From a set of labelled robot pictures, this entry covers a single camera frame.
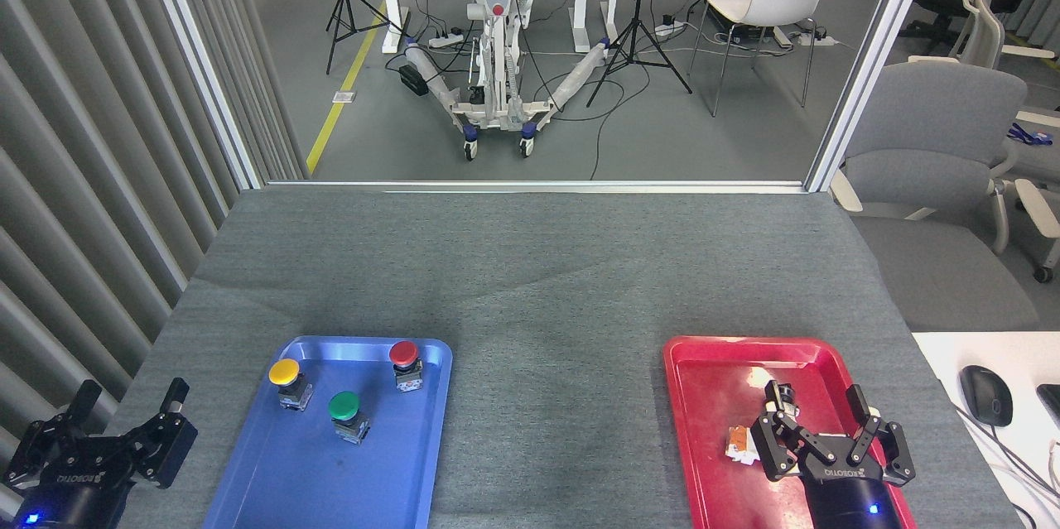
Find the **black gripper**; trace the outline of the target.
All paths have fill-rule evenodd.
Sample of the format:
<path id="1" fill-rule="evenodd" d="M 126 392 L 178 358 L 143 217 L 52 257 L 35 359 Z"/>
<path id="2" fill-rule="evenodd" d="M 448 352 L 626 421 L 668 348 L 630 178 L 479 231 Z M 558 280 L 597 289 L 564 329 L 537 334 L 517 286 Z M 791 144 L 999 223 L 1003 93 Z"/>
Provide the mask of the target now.
<path id="1" fill-rule="evenodd" d="M 853 466 L 840 465 L 824 438 L 798 422 L 800 409 L 790 383 L 771 380 L 764 395 L 764 409 L 750 427 L 754 448 L 772 483 L 800 474 L 814 528 L 903 527 L 889 487 L 909 483 L 916 469 L 899 423 L 886 422 L 868 404 L 860 386 L 849 386 L 845 396 L 860 429 L 846 454 L 846 462 Z M 874 440 L 884 449 L 884 464 L 870 465 L 868 449 Z M 824 465 L 799 464 L 806 456 Z"/>
<path id="2" fill-rule="evenodd" d="M 2 474 L 2 481 L 22 495 L 12 519 L 15 528 L 114 528 L 137 474 L 156 487 L 170 487 L 186 461 L 198 430 L 182 405 L 190 387 L 171 381 L 158 415 L 117 438 L 108 456 L 87 454 L 94 438 L 84 423 L 94 410 L 102 387 L 82 382 L 65 411 L 26 427 Z"/>

